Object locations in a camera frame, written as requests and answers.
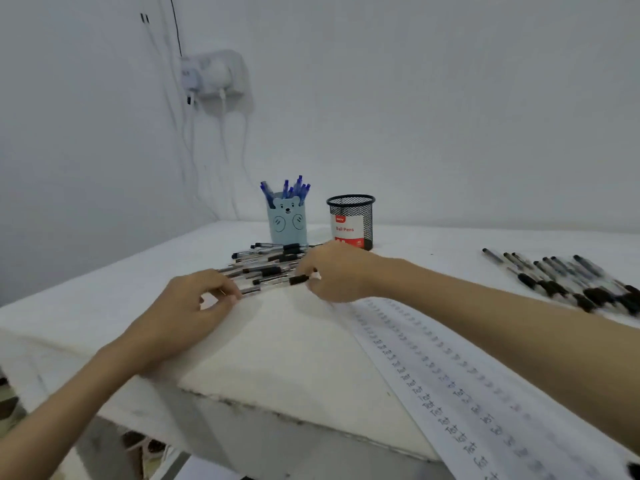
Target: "person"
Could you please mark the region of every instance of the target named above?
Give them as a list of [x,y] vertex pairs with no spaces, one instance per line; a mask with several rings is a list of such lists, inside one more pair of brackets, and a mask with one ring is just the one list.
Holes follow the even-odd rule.
[[[296,272],[315,271],[321,278],[311,277],[308,287],[319,298],[349,302],[378,296],[411,306],[640,453],[640,374],[634,370],[640,363],[639,330],[337,241],[310,250]],[[201,310],[206,292],[218,302]],[[206,337],[240,298],[236,285],[213,270],[172,279],[122,336],[0,441],[0,480],[49,478],[119,387]]]

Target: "light blue bear pen holder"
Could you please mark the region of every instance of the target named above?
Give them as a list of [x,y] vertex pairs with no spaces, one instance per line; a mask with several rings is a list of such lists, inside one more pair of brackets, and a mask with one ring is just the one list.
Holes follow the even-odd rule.
[[274,194],[273,206],[267,204],[271,241],[276,244],[306,244],[307,215],[305,204],[300,205],[300,197],[281,198],[282,192]]

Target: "pen holder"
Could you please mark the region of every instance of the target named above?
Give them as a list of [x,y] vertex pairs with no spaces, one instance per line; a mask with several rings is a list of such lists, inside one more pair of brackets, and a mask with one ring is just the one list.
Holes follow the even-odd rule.
[[274,194],[273,206],[267,203],[267,217],[271,241],[276,244],[307,244],[307,215],[300,197],[281,198],[282,192]]
[[373,248],[373,202],[371,195],[338,195],[326,202],[331,212],[331,235],[370,251]]

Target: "white extension socket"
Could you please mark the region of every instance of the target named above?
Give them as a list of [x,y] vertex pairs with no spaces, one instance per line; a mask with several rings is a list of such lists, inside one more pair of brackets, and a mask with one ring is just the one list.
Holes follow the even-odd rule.
[[242,55],[225,49],[208,54],[187,55],[181,60],[180,83],[199,98],[241,96],[247,86],[246,66]]

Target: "person's left hand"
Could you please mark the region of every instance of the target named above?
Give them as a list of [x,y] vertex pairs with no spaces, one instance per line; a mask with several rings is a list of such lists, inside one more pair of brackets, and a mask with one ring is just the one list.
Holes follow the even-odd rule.
[[[218,302],[201,310],[207,292]],[[132,361],[133,373],[146,372],[204,339],[240,298],[236,284],[213,269],[177,276],[112,345]]]

